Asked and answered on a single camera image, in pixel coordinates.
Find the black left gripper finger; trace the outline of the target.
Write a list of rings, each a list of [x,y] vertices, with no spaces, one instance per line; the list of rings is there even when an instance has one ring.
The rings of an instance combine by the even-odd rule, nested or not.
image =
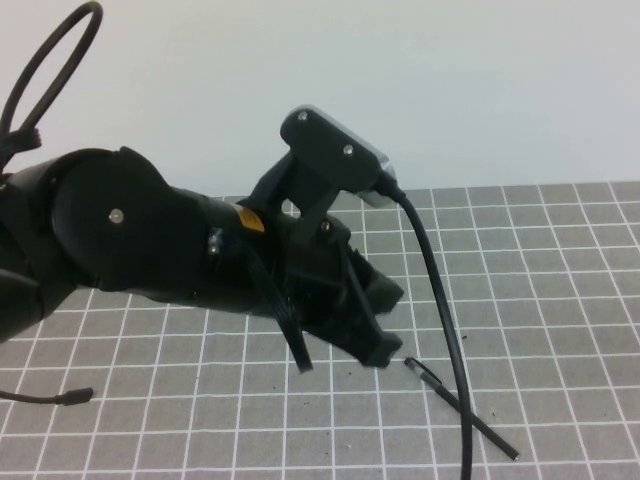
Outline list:
[[[344,351],[364,366],[386,368],[403,342],[380,327],[377,315],[387,313],[373,312],[354,269],[348,270],[347,278],[349,314]]]
[[[376,269],[357,252],[357,278],[374,313],[390,313],[404,295],[393,279]]]

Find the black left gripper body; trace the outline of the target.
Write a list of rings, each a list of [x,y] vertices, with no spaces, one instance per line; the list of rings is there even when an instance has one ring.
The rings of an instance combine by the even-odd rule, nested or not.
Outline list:
[[[305,350],[305,332],[344,350],[349,314],[348,270],[357,274],[351,231],[326,215],[310,239],[299,242],[300,217],[264,216],[278,252],[274,255],[268,298],[275,318],[293,350]]]

